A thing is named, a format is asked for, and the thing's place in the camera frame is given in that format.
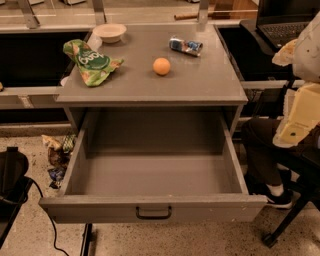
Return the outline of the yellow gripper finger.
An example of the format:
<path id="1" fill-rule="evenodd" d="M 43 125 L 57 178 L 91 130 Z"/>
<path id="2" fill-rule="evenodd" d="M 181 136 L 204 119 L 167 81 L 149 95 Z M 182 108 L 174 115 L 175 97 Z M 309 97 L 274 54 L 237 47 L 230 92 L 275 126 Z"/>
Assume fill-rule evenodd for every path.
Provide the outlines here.
<path id="1" fill-rule="evenodd" d="M 281 148 L 297 146 L 319 122 L 320 84 L 306 82 L 297 90 L 288 89 L 273 144 Z"/>
<path id="2" fill-rule="evenodd" d="M 296 39 L 285 44 L 272 58 L 272 63 L 278 66 L 287 66 L 293 63 Z"/>

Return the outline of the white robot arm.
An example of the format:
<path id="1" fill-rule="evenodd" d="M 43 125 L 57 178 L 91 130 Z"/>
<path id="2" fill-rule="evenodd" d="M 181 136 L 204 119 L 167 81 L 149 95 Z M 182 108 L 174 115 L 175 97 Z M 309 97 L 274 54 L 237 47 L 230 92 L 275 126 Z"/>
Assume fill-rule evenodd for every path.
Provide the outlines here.
<path id="1" fill-rule="evenodd" d="M 283 118 L 273 137 L 277 147 L 297 146 L 320 122 L 320 13 L 272 59 L 279 66 L 292 65 L 293 75 L 304 84 L 284 97 Z"/>

